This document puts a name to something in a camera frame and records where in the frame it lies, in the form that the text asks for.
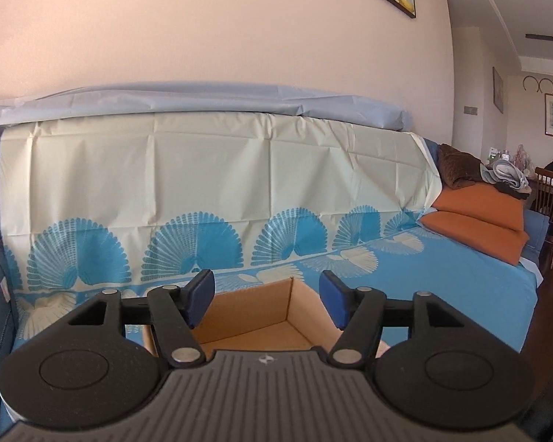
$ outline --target wooden floor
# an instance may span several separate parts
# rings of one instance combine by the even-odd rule
[[[538,288],[537,307],[522,348],[522,356],[535,371],[535,395],[553,373],[553,269],[547,269],[548,256],[545,251],[541,254],[541,269],[545,280]]]

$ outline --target ribbed gray surface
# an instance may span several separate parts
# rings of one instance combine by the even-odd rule
[[[227,352],[170,374],[142,411],[105,428],[57,433],[16,425],[4,442],[524,441],[514,425],[455,434],[391,412],[360,372],[308,352]]]

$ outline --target ceiling vent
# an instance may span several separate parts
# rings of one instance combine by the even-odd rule
[[[546,42],[553,42],[553,36],[549,36],[549,35],[535,35],[533,33],[527,33],[526,37],[529,40],[543,40]]]

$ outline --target wall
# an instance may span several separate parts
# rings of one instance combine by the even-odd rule
[[[508,124],[507,71],[484,41],[479,28],[453,28],[455,122],[452,144],[481,159],[490,148],[506,148]],[[494,105],[495,67],[504,81],[504,113]],[[478,108],[477,115],[464,113]]]
[[[93,84],[288,84],[398,104],[448,143],[446,0],[0,0],[0,99]]]
[[[522,80],[526,75],[510,76],[508,78],[508,142],[510,153],[516,153],[519,144],[532,159],[535,166],[544,167],[553,160],[553,137],[545,134],[545,92],[551,92],[553,87],[543,82],[543,93],[537,92],[537,84],[531,79],[526,80],[526,91]],[[539,81],[547,78],[544,75],[533,74]]]

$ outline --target white tag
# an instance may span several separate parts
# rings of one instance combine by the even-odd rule
[[[6,277],[2,277],[2,280],[0,281],[0,289],[2,290],[2,294],[4,295],[4,299],[6,299],[6,302],[10,302],[10,292],[8,292]]]

